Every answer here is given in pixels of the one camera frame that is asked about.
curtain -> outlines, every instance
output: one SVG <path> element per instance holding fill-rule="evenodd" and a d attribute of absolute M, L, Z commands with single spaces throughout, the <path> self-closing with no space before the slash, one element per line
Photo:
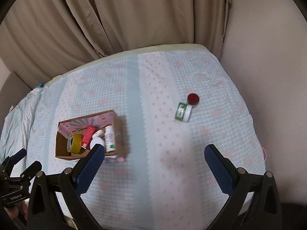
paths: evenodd
<path fill-rule="evenodd" d="M 197 43 L 220 57 L 225 0 L 16 0 L 0 56 L 30 87 L 114 53 Z"/>

wall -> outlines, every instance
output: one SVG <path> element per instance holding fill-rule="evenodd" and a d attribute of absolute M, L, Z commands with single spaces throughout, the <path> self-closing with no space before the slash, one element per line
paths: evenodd
<path fill-rule="evenodd" d="M 0 57 L 0 90 L 10 73 L 11 72 L 8 70 L 7 66 Z"/>
<path fill-rule="evenodd" d="M 233 0 L 221 64 L 245 99 L 283 202 L 307 202 L 307 22 L 292 0 Z"/>

bolt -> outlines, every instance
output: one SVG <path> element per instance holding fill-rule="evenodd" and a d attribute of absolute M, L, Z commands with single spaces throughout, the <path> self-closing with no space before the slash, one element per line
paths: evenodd
<path fill-rule="evenodd" d="M 38 171 L 37 173 L 36 173 L 36 176 L 37 177 L 41 177 L 43 175 L 43 172 L 42 171 Z"/>
<path fill-rule="evenodd" d="M 271 172 L 269 172 L 269 171 L 266 172 L 266 175 L 267 175 L 267 177 L 270 177 L 270 178 L 273 177 L 273 174 Z"/>
<path fill-rule="evenodd" d="M 244 173 L 245 173 L 245 169 L 244 169 L 244 168 L 238 168 L 238 172 L 239 172 L 240 174 L 244 174 Z"/>
<path fill-rule="evenodd" d="M 64 174 L 68 175 L 68 174 L 70 174 L 72 171 L 73 171 L 72 168 L 66 168 L 66 169 L 64 169 Z"/>

open box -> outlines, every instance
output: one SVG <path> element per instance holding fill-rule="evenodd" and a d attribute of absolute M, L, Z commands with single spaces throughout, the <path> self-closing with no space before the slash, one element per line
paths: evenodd
<path fill-rule="evenodd" d="M 107 125 L 112 125 L 115 135 L 116 150 L 110 153 L 105 153 L 104 162 L 123 162 L 126 152 L 122 143 L 122 121 L 116 115 L 114 110 L 104 111 L 100 113 L 85 115 L 73 119 L 61 121 L 58 124 L 56 133 L 56 157 L 66 160 L 75 160 L 85 157 L 90 150 L 81 148 L 78 154 L 69 153 L 67 151 L 68 137 L 72 132 L 85 134 L 88 125 L 92 125 L 96 130 L 105 128 Z"/>

mattress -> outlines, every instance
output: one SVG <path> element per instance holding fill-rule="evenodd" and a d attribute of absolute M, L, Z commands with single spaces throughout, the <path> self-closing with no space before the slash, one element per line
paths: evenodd
<path fill-rule="evenodd" d="M 174 119 L 180 101 L 197 93 L 188 123 Z M 6 117 L 0 156 L 26 148 L 46 174 L 76 161 L 55 158 L 59 121 L 114 109 L 121 117 L 129 154 L 103 163 L 84 203 L 108 229 L 205 229 L 228 196 L 204 161 L 215 144 L 236 167 L 265 172 L 253 120 L 219 61 L 195 44 L 157 46 L 115 54 L 36 88 Z M 59 194 L 59 202 L 70 215 Z"/>

